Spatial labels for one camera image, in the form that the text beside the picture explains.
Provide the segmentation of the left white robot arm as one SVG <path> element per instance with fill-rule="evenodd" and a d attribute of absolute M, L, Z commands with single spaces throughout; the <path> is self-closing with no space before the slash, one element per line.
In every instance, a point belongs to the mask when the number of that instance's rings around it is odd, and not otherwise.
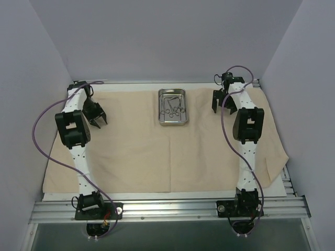
<path fill-rule="evenodd" d="M 93 219 L 100 219 L 105 215 L 106 207 L 91 175 L 90 158 L 86 150 L 91 140 L 90 126 L 100 129 L 98 120 L 107 123 L 107 115 L 101 105 L 93 100 L 93 94 L 93 87 L 86 81 L 69 85 L 69 99 L 54 118 L 61 142 L 69 149 L 74 168 L 79 171 L 80 194 L 76 209 L 78 212 L 87 212 Z"/>

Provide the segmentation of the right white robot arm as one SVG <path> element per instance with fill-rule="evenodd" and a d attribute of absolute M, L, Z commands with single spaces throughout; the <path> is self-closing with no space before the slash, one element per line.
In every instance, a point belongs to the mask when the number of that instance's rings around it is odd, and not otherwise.
<path fill-rule="evenodd" d="M 223 73 L 221 85 L 221 89 L 213 91 L 211 108 L 214 112 L 221 107 L 228 109 L 230 114 L 236 113 L 232 136 L 238 142 L 238 149 L 234 149 L 229 140 L 226 141 L 239 156 L 239 178 L 232 209 L 235 214 L 243 216 L 251 208 L 259 210 L 261 206 L 258 192 L 262 189 L 255 178 L 255 159 L 265 112 L 251 100 L 242 77 Z"/>

